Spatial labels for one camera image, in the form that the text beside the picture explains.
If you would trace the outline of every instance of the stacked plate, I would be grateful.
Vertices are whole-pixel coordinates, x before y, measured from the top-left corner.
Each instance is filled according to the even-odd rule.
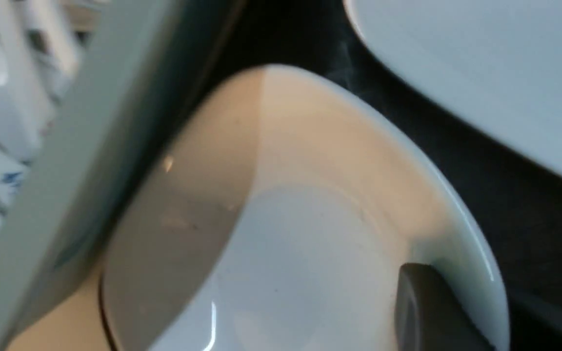
[[[0,0],[0,220],[75,77],[101,3]]]

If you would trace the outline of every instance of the dark countertop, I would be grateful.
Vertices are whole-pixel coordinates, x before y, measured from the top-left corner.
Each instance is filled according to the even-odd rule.
[[[341,0],[251,0],[213,80],[273,62],[329,78],[396,124],[466,202],[507,285],[562,307],[561,178],[471,129],[384,69],[355,37]]]

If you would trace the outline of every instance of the white plate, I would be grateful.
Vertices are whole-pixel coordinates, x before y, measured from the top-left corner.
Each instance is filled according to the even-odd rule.
[[[499,350],[504,286],[420,150],[301,69],[223,84],[123,216],[103,281],[121,351],[395,350],[399,266],[435,265]]]
[[[562,1],[344,2],[395,74],[562,175]]]

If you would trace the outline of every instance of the dish rack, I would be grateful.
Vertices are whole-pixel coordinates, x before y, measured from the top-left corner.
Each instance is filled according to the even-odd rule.
[[[0,0],[0,348],[85,278],[241,7]]]

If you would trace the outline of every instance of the white bowl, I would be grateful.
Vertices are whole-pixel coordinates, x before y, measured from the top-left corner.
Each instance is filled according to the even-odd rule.
[[[422,152],[301,69],[221,85],[152,169],[109,247],[119,350],[396,350],[404,262],[432,264],[503,351],[504,285]]]

